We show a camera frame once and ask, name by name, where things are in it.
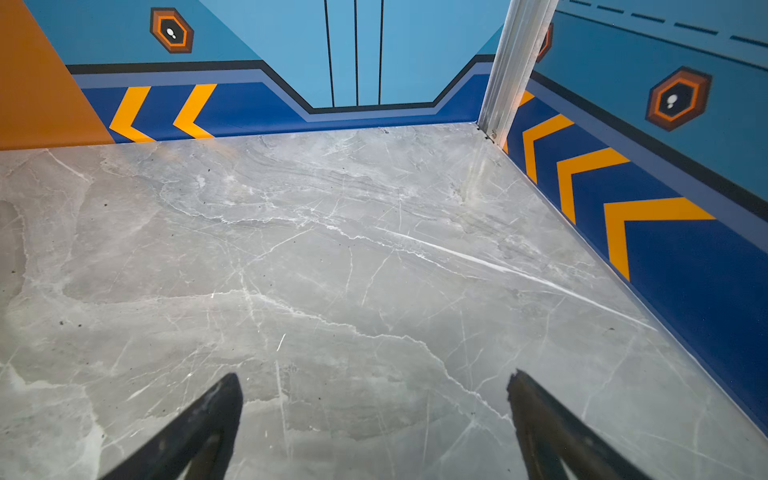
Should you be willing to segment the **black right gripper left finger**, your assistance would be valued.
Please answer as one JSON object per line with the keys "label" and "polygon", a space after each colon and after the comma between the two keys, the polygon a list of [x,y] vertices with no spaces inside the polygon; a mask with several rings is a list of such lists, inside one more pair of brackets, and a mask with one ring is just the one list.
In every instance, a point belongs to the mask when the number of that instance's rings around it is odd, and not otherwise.
{"label": "black right gripper left finger", "polygon": [[106,479],[223,479],[235,446],[243,392],[228,373]]}

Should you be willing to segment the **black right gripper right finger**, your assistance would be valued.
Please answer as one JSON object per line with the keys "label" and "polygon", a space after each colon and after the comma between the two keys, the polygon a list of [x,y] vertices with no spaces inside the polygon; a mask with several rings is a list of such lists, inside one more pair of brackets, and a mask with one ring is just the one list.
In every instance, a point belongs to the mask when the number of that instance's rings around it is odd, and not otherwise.
{"label": "black right gripper right finger", "polygon": [[507,392],[530,479],[650,479],[526,372],[511,375]]}

